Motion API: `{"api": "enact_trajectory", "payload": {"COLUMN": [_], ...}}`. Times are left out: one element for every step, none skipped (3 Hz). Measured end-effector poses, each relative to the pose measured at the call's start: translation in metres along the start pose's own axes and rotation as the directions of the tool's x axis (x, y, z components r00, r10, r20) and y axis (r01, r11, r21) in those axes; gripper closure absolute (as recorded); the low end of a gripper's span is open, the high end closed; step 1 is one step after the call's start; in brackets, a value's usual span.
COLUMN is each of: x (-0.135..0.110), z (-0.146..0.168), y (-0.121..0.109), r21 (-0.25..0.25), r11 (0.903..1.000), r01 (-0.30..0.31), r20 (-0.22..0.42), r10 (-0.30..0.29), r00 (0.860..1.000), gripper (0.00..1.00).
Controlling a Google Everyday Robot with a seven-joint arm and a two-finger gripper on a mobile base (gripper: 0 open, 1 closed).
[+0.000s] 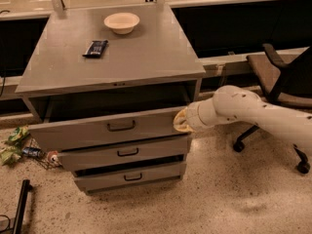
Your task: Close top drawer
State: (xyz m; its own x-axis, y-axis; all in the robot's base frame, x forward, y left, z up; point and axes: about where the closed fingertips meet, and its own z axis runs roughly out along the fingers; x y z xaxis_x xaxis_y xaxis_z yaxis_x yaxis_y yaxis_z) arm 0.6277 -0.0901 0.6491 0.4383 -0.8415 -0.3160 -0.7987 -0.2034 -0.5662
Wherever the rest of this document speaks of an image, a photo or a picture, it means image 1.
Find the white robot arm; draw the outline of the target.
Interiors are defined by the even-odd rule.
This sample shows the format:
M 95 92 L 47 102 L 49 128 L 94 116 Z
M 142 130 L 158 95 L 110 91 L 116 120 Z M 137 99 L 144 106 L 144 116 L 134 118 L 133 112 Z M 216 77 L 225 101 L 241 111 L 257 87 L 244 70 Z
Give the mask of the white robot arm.
M 264 102 L 256 93 L 236 86 L 223 86 L 211 98 L 191 102 L 175 116 L 174 128 L 200 133 L 234 122 L 253 124 L 302 152 L 312 152 L 310 113 Z

